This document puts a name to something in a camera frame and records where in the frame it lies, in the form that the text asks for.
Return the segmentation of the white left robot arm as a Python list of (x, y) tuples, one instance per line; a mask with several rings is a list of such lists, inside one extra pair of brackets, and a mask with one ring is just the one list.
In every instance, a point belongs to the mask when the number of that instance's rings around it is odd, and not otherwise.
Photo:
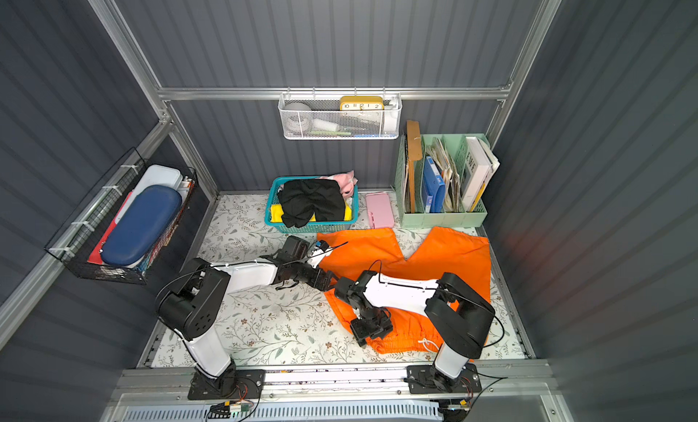
[(197, 372), (219, 380), (234, 370), (214, 329), (226, 295), (255, 287), (279, 288), (287, 281), (328, 291), (336, 277), (320, 269), (320, 263), (335, 250), (324, 240), (311, 243), (290, 236), (275, 253), (253, 260), (214, 264), (193, 258), (156, 295), (156, 316), (184, 343)]

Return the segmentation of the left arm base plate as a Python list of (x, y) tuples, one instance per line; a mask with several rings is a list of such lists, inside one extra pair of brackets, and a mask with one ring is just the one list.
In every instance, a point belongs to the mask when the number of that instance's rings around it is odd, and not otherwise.
[(263, 369), (227, 369), (221, 377), (213, 379), (196, 370), (191, 380), (188, 400), (257, 399), (265, 384)]

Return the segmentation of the orange shorts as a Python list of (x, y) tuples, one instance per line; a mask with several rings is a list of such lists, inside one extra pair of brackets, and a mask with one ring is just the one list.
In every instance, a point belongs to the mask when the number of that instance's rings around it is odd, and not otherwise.
[[(491, 255), (489, 241), (449, 228), (436, 227), (407, 257), (392, 229), (344, 230), (319, 233), (316, 238), (342, 247), (324, 258), (320, 268), (338, 277), (357, 280), (365, 270), (383, 269), (389, 277), (436, 280), (445, 272), (456, 274), (489, 301)], [(399, 309), (390, 310), (394, 330), (367, 345), (379, 354), (436, 350), (444, 341), (428, 318)]]

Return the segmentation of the black shorts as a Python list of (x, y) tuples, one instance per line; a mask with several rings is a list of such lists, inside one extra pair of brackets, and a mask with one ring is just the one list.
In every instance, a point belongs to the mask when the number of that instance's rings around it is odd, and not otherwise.
[(288, 228), (303, 228), (316, 222), (343, 221), (346, 203), (339, 184), (326, 178), (289, 180), (277, 191), (282, 222)]

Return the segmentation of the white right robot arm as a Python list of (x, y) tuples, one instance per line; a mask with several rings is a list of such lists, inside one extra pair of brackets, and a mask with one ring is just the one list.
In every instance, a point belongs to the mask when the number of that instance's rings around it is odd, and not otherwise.
[(366, 270), (357, 280), (340, 278), (334, 294), (357, 317), (350, 330), (361, 346), (394, 330), (389, 309), (428, 318), (444, 343), (432, 366), (434, 382), (452, 385), (472, 359), (481, 357), (496, 312), (491, 304), (453, 273), (438, 280), (404, 280)]

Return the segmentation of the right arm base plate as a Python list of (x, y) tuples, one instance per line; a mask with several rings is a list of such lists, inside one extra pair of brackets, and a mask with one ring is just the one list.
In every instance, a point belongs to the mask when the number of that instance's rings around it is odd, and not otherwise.
[(467, 363), (457, 378), (449, 378), (435, 366), (410, 365), (406, 368), (405, 382), (414, 395), (465, 393), (482, 390), (476, 365)]

